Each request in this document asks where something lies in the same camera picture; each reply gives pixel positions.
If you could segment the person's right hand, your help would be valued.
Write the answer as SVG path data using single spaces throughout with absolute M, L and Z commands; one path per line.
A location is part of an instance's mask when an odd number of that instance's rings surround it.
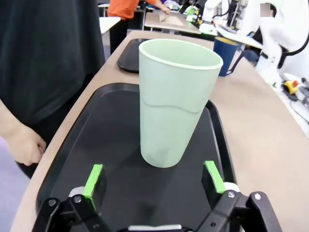
M 26 166 L 39 163 L 46 150 L 46 142 L 41 136 L 25 125 L 18 126 L 4 139 L 14 160 Z

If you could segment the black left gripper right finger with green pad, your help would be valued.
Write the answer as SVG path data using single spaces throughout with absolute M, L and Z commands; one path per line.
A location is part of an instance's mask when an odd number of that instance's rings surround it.
M 198 226 L 198 232 L 281 232 L 275 211 L 264 192 L 249 196 L 226 189 L 214 161 L 205 161 L 201 183 L 211 211 Z

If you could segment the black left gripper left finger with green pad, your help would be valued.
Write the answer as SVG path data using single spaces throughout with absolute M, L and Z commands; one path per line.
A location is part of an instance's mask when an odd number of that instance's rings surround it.
M 104 165 L 95 164 L 81 194 L 66 200 L 47 198 L 37 213 L 34 232 L 69 232 L 82 225 L 85 232 L 110 232 L 99 215 L 107 188 Z

